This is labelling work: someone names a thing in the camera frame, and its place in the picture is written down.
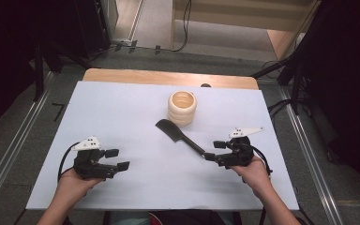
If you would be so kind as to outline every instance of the cable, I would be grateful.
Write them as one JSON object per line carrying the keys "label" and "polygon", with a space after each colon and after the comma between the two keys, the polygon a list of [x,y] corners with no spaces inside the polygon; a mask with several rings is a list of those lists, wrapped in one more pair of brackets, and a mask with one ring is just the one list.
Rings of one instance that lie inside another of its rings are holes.
{"label": "cable", "polygon": [[299,205],[299,211],[303,214],[303,216],[306,218],[306,220],[308,221],[309,225],[314,225],[314,222],[308,217],[308,215],[306,214],[306,211],[304,211],[304,209],[302,208],[302,206],[300,205],[300,203],[297,203]]}
{"label": "cable", "polygon": [[183,15],[183,29],[184,29],[184,35],[185,35],[183,45],[179,49],[173,50],[173,52],[182,51],[187,46],[187,42],[188,42],[188,23],[189,23],[189,15],[191,14],[191,6],[192,6],[191,0],[188,0],[186,9],[184,10],[184,15]]}
{"label": "cable", "polygon": [[64,162],[66,161],[66,158],[67,158],[67,155],[69,153],[69,151],[71,151],[71,148],[75,145],[77,145],[79,142],[76,142],[74,144],[72,144],[69,149],[67,149],[66,153],[63,155],[63,158],[61,159],[61,162],[60,162],[60,166],[58,168],[58,174],[57,174],[57,183],[58,181],[60,180],[61,178],[61,174],[65,173],[66,171],[70,170],[71,168],[69,169],[66,169],[64,172],[61,172],[63,170],[63,165],[64,165]]}
{"label": "cable", "polygon": [[[265,157],[265,155],[263,154],[263,152],[260,151],[259,149],[257,149],[255,146],[250,145],[250,144],[241,143],[240,145],[243,145],[243,146],[245,146],[245,147],[251,147],[251,148],[257,153],[257,155],[259,155],[259,157],[260,157],[260,158],[262,159],[262,161],[264,162],[265,170],[267,171],[268,176],[270,176],[273,171],[270,169],[270,166],[268,165],[267,158]],[[262,213],[260,214],[259,225],[263,225],[263,224],[264,224],[265,214],[266,214],[265,207],[263,207],[263,208],[262,208]]]}
{"label": "cable", "polygon": [[[96,52],[96,53],[91,54],[91,55],[94,55],[94,54],[95,54],[96,56],[93,57],[92,59],[87,60],[86,62],[87,62],[87,63],[91,63],[91,62],[95,61],[95,60],[98,59],[103,53],[105,53],[105,52],[108,51],[108,50],[104,50],[104,51],[101,51],[101,52]],[[66,65],[77,64],[77,63],[75,63],[75,62],[73,62],[73,61],[67,61],[67,60],[65,60],[65,59],[69,59],[69,58],[66,57],[66,56],[60,57],[60,60],[61,60],[63,63],[66,63]]]}
{"label": "cable", "polygon": [[[104,52],[107,52],[107,51],[110,51],[110,50],[114,50],[114,49],[116,49],[116,46],[117,45],[114,45],[114,46],[112,46],[110,49],[108,49],[108,50],[105,50],[105,51],[103,51],[103,53]],[[156,50],[156,49],[154,49],[154,48],[149,48],[149,47],[137,47],[137,46],[127,46],[127,45],[121,45],[121,48],[131,48],[131,49],[145,49],[145,50]],[[175,50],[168,50],[168,49],[159,49],[160,51],[163,51],[163,52],[175,52]]]}
{"label": "cable", "polygon": [[17,217],[16,221],[14,221],[13,225],[17,225],[17,224],[19,223],[19,221],[20,221],[20,219],[23,217],[25,211],[27,211],[26,208],[24,208],[24,209],[22,210],[22,212],[21,212],[21,213],[19,214],[19,216]]}
{"label": "cable", "polygon": [[279,112],[281,112],[285,106],[287,106],[288,104],[292,103],[290,100],[289,101],[286,101],[284,102],[276,111],[274,111],[271,115],[270,115],[270,118],[274,118]]}
{"label": "cable", "polygon": [[[265,63],[262,65],[262,69],[264,69],[265,65],[267,65],[268,63],[279,63],[279,64],[280,64],[279,61],[275,61],[275,60],[267,61],[267,62],[265,62]],[[268,77],[268,78],[270,78],[270,79],[275,79],[274,77],[268,76],[268,73],[265,74],[264,76],[266,76],[266,77]]]}
{"label": "cable", "polygon": [[276,108],[276,106],[278,106],[278,105],[280,105],[280,104],[282,104],[282,103],[284,103],[284,102],[288,102],[288,101],[290,101],[290,99],[283,99],[283,100],[275,103],[274,105],[267,107],[267,110],[268,110],[268,112],[270,113],[273,109]]}

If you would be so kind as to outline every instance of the wooden board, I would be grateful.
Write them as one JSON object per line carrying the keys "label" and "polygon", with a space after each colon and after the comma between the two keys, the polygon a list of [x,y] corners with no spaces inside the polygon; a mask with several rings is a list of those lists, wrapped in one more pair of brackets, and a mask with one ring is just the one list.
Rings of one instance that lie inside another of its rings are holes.
{"label": "wooden board", "polygon": [[148,83],[186,86],[201,86],[204,83],[208,83],[212,87],[259,89],[256,80],[250,77],[134,69],[91,68],[86,70],[83,80],[89,82]]}
{"label": "wooden board", "polygon": [[[317,0],[192,0],[194,22],[293,31]],[[174,19],[183,20],[188,0],[173,0]]]}
{"label": "wooden board", "polygon": [[294,47],[295,40],[299,35],[308,30],[320,3],[321,2],[312,2],[305,11],[305,20],[295,22],[292,31],[267,30],[278,60],[282,60],[292,53],[293,50],[291,47]]}

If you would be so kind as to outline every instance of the white table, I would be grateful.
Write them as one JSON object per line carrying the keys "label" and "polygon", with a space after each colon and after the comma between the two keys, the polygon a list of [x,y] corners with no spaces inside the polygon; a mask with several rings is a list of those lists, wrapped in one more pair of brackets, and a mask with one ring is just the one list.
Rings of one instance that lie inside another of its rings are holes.
{"label": "white table", "polygon": [[[232,170],[205,161],[183,142],[173,142],[155,123],[166,118],[171,93],[187,90],[198,99],[192,124],[183,132],[207,152],[213,141],[228,141],[235,127],[259,128],[251,144],[267,157],[272,183],[291,210],[298,205],[269,114],[259,90],[191,86],[79,82],[26,206],[46,209],[56,188],[58,166],[73,144],[95,135],[119,156],[100,163],[130,161],[129,169],[90,190],[77,205],[94,210],[255,210],[262,204]],[[75,152],[64,168],[72,166]]]}

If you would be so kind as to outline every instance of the metal frame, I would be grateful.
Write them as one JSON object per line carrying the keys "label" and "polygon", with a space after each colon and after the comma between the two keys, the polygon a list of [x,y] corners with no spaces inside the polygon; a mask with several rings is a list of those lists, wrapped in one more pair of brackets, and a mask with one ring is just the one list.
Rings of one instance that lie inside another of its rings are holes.
{"label": "metal frame", "polygon": [[10,168],[12,167],[16,157],[19,155],[20,150],[22,149],[23,143],[28,136],[29,131],[34,125],[40,110],[42,109],[46,98],[48,97],[52,84],[54,82],[55,76],[52,72],[49,72],[45,78],[45,91],[43,92],[39,101],[35,101],[28,114],[25,116],[20,128],[18,129],[16,135],[11,141],[10,146],[7,148],[6,153],[0,161],[0,187],[3,185]]}
{"label": "metal frame", "polygon": [[[284,87],[280,86],[279,92],[283,99],[291,99],[290,94],[287,90],[285,90]],[[342,225],[344,224],[344,222],[338,211],[338,207],[336,205],[335,199],[332,196],[332,192],[323,177],[323,172],[321,171],[320,165],[315,158],[314,151],[309,144],[307,134],[303,128],[302,122],[300,121],[299,115],[296,115],[294,113],[292,106],[290,105],[287,105],[286,109],[288,111],[288,115],[291,119],[301,149],[303,151],[303,155],[311,172],[312,179],[314,180],[318,194],[320,195],[322,206],[325,210],[328,220],[332,225]]]}

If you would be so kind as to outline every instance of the spatula handle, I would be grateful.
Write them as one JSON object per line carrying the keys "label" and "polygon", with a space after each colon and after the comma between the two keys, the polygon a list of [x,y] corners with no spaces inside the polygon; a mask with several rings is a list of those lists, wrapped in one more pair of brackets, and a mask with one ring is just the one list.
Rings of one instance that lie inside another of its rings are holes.
{"label": "spatula handle", "polygon": [[186,144],[188,144],[192,149],[194,149],[195,151],[197,151],[201,156],[203,156],[203,154],[205,153],[205,151],[198,146],[198,144],[196,144],[195,142],[193,142],[190,138],[188,138],[186,135],[183,135],[182,137],[183,142],[185,142]]}

